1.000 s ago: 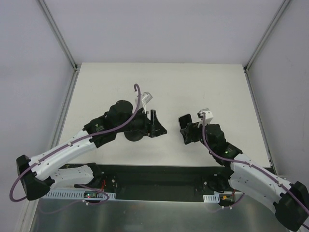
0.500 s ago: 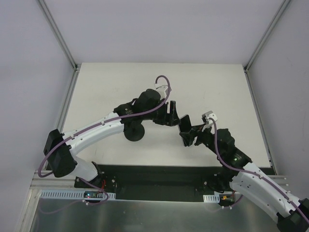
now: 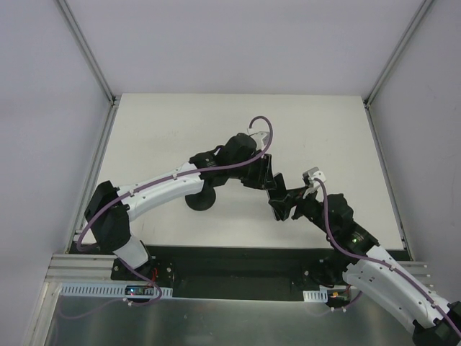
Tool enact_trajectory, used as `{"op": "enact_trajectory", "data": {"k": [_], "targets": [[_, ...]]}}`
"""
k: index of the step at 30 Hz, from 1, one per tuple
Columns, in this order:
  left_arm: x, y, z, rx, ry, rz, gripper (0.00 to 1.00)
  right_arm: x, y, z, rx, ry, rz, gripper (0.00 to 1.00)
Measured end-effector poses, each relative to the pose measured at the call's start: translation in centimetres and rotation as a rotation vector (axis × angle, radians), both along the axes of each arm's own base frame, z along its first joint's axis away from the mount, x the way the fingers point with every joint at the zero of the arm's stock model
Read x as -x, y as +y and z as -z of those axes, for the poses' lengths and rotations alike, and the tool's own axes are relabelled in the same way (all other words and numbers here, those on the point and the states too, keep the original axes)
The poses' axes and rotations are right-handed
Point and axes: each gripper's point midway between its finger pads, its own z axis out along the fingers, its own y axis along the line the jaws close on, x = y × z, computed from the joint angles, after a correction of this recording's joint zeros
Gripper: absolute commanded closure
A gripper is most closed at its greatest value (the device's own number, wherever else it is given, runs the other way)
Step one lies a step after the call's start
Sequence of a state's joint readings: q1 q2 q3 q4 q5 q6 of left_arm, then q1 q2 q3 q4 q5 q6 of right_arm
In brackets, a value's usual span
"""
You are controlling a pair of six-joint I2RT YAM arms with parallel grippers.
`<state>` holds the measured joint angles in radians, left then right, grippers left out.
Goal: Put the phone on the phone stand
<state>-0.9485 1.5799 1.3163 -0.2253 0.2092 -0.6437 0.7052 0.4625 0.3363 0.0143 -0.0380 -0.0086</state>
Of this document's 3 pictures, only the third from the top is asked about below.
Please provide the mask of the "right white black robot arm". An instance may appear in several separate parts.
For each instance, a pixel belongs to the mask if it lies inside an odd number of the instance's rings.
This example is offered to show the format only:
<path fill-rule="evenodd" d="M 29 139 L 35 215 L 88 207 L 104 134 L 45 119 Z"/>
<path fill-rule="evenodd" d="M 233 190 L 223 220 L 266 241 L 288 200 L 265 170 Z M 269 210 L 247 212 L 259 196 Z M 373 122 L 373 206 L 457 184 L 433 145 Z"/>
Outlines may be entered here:
<path fill-rule="evenodd" d="M 307 188 L 282 187 L 268 196 L 278 221 L 305 217 L 326 233 L 334 253 L 310 270 L 314 281 L 355 287 L 403 325 L 415 345 L 460 344 L 460 302 L 450 303 L 415 279 L 354 220 L 342 194 L 318 201 Z"/>

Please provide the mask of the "black round phone stand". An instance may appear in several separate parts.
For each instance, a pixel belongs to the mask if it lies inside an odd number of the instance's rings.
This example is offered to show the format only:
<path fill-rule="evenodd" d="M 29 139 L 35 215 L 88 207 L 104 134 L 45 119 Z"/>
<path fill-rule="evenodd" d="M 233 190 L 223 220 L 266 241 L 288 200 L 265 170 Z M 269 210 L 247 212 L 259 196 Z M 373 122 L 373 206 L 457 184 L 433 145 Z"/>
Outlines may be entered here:
<path fill-rule="evenodd" d="M 213 207 L 216 201 L 216 192 L 214 187 L 205 187 L 202 191 L 185 196 L 187 206 L 195 211 L 206 211 Z"/>

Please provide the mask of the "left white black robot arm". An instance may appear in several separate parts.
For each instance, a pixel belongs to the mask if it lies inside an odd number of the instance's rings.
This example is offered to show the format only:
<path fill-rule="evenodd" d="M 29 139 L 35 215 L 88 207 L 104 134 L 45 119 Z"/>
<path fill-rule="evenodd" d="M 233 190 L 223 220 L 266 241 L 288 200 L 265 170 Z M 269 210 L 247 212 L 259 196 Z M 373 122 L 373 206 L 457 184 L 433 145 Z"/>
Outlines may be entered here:
<path fill-rule="evenodd" d="M 153 270 L 151 256 L 130 224 L 148 211 L 184 198 L 195 211 L 205 211 L 216 201 L 216 188 L 236 179 L 244 187 L 273 190 L 272 157 L 266 151 L 269 132 L 238 133 L 224 145 L 198 153 L 188 162 L 151 181 L 115 187 L 109 180 L 97 185 L 85 210 L 86 229 L 95 246 L 116 255 L 136 280 L 147 279 Z"/>

